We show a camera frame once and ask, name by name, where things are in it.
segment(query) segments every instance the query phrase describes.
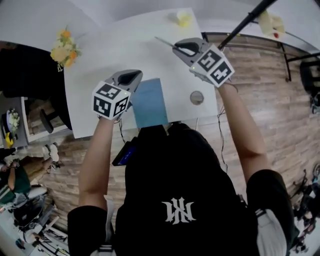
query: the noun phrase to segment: person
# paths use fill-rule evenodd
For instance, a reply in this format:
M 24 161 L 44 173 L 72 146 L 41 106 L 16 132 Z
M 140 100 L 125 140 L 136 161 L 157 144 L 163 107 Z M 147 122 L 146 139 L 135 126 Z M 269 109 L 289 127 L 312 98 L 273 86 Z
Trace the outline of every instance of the person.
M 218 88 L 246 182 L 247 206 L 197 131 L 174 123 L 142 128 L 125 169 L 112 248 L 132 255 L 286 255 L 295 225 L 282 176 L 231 84 Z M 68 214 L 70 255 L 98 252 L 106 240 L 114 120 L 101 118 L 79 173 L 78 207 Z
M 55 201 L 52 202 L 46 207 L 44 212 L 42 213 L 41 217 L 34 223 L 34 227 L 28 229 L 27 231 L 22 231 L 19 229 L 18 235 L 20 240 L 27 243 L 33 244 L 39 239 L 44 239 L 44 235 L 41 233 L 42 229 L 44 228 L 45 224 L 48 222 L 51 213 L 56 208 Z
M 25 194 L 30 191 L 30 182 L 43 175 L 49 167 L 59 161 L 58 148 L 51 144 L 44 149 L 44 157 L 26 156 L 20 161 L 14 160 L 9 166 L 0 163 L 0 203 L 11 203 L 15 194 Z

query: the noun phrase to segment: small round object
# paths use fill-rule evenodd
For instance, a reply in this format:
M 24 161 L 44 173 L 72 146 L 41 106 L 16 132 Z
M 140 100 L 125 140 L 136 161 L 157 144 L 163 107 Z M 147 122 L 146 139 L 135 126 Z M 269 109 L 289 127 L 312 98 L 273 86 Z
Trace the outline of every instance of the small round object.
M 200 105 L 201 103 L 203 103 L 205 100 L 204 95 L 198 91 L 195 90 L 193 93 L 191 93 L 190 95 L 190 101 L 192 102 L 192 104 L 194 105 Z

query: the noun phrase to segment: white table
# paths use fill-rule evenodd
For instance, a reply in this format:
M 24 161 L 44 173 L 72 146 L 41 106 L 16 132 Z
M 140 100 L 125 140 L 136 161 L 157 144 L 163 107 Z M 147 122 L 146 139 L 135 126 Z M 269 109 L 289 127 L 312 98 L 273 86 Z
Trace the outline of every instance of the white table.
M 193 16 L 188 27 L 180 27 L 174 21 L 173 16 L 178 9 L 161 10 L 115 22 L 77 41 L 82 56 L 64 71 L 65 93 L 75 138 L 92 136 L 98 123 L 91 107 L 93 89 L 99 81 L 126 69 L 141 70 L 142 80 L 160 78 L 169 122 L 217 115 L 214 86 L 196 78 L 169 46 L 155 39 L 158 36 L 176 43 L 186 38 L 201 38 L 192 9 L 185 10 Z M 191 103 L 190 95 L 194 91 L 201 91 L 204 95 L 202 104 Z M 133 109 L 130 108 L 122 115 L 122 129 L 136 127 Z

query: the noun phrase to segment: blue paper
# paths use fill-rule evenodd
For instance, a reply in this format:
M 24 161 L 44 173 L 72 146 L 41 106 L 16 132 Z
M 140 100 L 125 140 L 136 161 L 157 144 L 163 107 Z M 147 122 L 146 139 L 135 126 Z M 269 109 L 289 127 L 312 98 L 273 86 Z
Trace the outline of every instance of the blue paper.
M 142 81 L 131 97 L 138 128 L 168 123 L 164 94 L 159 78 Z

